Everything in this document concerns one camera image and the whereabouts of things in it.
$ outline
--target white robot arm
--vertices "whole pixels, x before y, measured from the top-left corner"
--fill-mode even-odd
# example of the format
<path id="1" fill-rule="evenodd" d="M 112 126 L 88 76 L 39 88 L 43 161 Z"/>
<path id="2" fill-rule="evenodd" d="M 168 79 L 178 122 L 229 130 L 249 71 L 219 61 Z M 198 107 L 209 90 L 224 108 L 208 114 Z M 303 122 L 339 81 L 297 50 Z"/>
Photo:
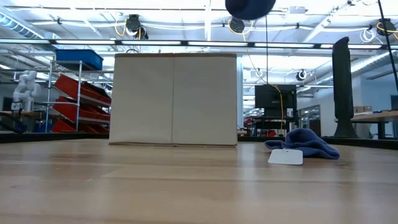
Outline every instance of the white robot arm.
<path id="1" fill-rule="evenodd" d="M 32 104 L 34 102 L 33 97 L 40 95 L 40 85 L 35 83 L 37 72 L 35 71 L 24 71 L 19 76 L 19 83 L 17 88 L 12 94 L 13 102 L 11 110 L 20 111 L 22 107 L 22 100 L 25 101 L 25 111 L 32 110 Z"/>

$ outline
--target cardboard box on shelf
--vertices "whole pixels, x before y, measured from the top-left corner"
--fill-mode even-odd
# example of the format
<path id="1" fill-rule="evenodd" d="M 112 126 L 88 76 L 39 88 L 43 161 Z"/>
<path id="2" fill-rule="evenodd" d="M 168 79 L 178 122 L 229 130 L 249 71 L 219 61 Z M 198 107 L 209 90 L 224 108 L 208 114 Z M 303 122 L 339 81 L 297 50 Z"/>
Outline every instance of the cardboard box on shelf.
<path id="1" fill-rule="evenodd" d="M 372 111 L 372 106 L 354 106 L 354 113 L 363 113 Z"/>

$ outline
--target yellow cable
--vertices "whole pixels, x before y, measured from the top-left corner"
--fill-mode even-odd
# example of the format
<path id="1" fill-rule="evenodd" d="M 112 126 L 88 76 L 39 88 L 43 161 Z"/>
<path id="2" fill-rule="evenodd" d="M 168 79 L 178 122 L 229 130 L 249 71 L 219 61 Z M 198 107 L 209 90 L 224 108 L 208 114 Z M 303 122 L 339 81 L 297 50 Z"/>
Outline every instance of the yellow cable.
<path id="1" fill-rule="evenodd" d="M 384 32 L 386 31 L 385 29 L 380 27 L 381 22 L 379 22 L 376 26 L 379 30 L 383 30 Z M 387 32 L 392 32 L 392 33 L 398 33 L 398 30 L 387 30 Z"/>
<path id="2" fill-rule="evenodd" d="M 245 36 L 244 34 L 242 34 L 242 36 L 243 36 L 243 40 L 246 42 L 246 36 Z M 274 87 L 274 88 L 279 92 L 279 96 L 280 96 L 280 112 L 281 112 L 281 118 L 280 118 L 280 131 L 281 131 L 282 133 L 284 133 L 284 131 L 283 131 L 283 127 L 284 127 L 284 102 L 283 102 L 283 99 L 282 99 L 282 92 L 280 92 L 280 90 L 279 90 L 279 88 L 278 88 L 277 86 L 275 86 L 275 85 L 273 85 L 273 84 L 270 84 L 270 83 L 266 82 L 266 81 L 261 77 L 261 75 L 259 74 L 259 72 L 258 72 L 257 69 L 256 69 L 256 66 L 254 66 L 254 63 L 253 63 L 253 61 L 251 60 L 251 56 L 250 56 L 249 50 L 248 50 L 247 48 L 246 48 L 246 52 L 248 53 L 250 62 L 251 62 L 251 64 L 252 64 L 252 66 L 253 66 L 254 71 L 256 71 L 257 76 L 258 76 L 264 83 L 266 83 L 266 84 L 268 84 L 268 85 Z"/>
<path id="3" fill-rule="evenodd" d="M 376 27 L 377 27 L 379 30 L 382 30 L 383 32 L 386 32 L 385 29 L 383 29 L 383 28 L 380 27 L 380 24 L 381 24 L 381 22 L 379 22 L 379 23 L 376 25 Z M 387 32 L 394 33 L 394 37 L 396 37 L 396 39 L 398 40 L 398 35 L 397 35 L 398 31 L 396 31 L 396 30 L 387 30 Z"/>
<path id="4" fill-rule="evenodd" d="M 126 33 L 126 22 L 127 22 L 127 19 L 124 20 L 123 33 L 120 34 L 119 31 L 118 31 L 119 14 L 117 14 L 116 16 L 117 16 L 117 17 L 116 17 L 116 21 L 115 21 L 115 23 L 114 23 L 114 30 L 116 31 L 116 33 L 117 33 L 119 36 L 122 37 L 122 36 L 124 36 L 125 33 Z"/>

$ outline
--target black monitor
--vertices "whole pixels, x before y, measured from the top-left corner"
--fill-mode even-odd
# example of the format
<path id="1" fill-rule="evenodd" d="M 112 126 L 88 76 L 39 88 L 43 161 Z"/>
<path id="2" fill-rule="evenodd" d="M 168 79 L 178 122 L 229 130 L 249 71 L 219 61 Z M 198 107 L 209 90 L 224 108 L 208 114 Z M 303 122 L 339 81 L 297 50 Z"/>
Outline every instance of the black monitor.
<path id="1" fill-rule="evenodd" d="M 275 85 L 282 93 L 282 102 L 284 109 L 297 107 L 297 92 L 296 85 Z M 258 85 L 254 92 L 255 107 L 271 109 L 276 108 L 280 111 L 280 94 L 279 91 L 272 85 Z"/>

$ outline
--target blue knit hat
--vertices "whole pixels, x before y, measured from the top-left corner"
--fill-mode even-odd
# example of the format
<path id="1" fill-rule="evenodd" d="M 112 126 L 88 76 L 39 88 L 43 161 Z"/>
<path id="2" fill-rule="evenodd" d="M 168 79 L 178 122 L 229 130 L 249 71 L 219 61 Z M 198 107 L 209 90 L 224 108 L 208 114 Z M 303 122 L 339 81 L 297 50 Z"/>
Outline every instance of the blue knit hat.
<path id="1" fill-rule="evenodd" d="M 303 151 L 303 157 L 340 158 L 339 152 L 318 137 L 311 129 L 295 129 L 287 133 L 285 142 L 269 140 L 266 141 L 265 145 L 269 149 L 298 149 Z"/>

